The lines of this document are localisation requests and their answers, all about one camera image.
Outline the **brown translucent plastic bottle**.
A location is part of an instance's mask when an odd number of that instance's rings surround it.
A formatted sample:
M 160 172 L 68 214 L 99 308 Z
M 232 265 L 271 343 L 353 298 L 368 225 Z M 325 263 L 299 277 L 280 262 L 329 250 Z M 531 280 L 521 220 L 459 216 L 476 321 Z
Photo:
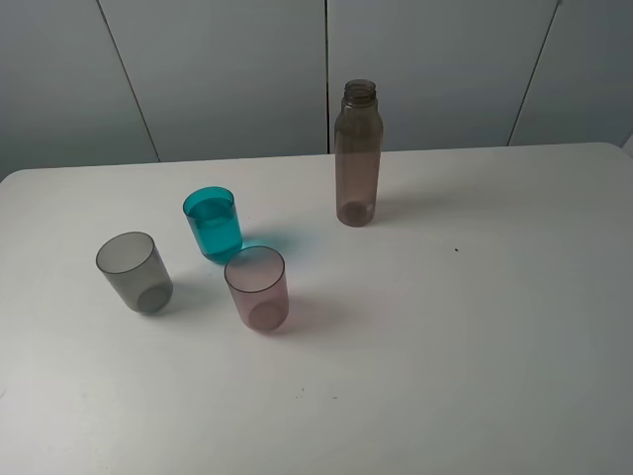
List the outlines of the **brown translucent plastic bottle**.
M 334 124 L 336 216 L 346 226 L 361 228 L 374 218 L 383 133 L 376 84 L 347 82 Z

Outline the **pink translucent plastic cup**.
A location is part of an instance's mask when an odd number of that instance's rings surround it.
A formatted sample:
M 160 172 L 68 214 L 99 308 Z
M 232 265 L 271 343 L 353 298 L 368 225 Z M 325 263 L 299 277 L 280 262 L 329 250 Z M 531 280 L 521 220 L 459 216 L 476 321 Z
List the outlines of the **pink translucent plastic cup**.
M 235 254 L 224 269 L 224 278 L 242 322 L 250 329 L 269 333 L 289 314 L 286 263 L 275 249 L 256 245 Z

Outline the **teal translucent plastic cup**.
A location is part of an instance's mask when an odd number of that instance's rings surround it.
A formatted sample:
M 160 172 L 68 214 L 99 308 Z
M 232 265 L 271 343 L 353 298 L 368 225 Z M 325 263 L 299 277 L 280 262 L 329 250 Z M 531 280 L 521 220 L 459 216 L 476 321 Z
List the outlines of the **teal translucent plastic cup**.
M 242 233 L 233 194 L 223 187 L 191 193 L 183 212 L 203 256 L 224 265 L 242 249 Z

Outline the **grey translucent plastic cup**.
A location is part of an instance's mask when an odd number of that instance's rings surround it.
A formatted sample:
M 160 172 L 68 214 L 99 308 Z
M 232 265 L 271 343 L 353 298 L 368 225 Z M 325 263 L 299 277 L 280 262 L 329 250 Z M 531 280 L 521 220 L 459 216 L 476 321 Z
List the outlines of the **grey translucent plastic cup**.
M 112 237 L 100 247 L 95 262 L 132 311 L 152 315 L 171 300 L 173 283 L 150 235 L 127 232 Z

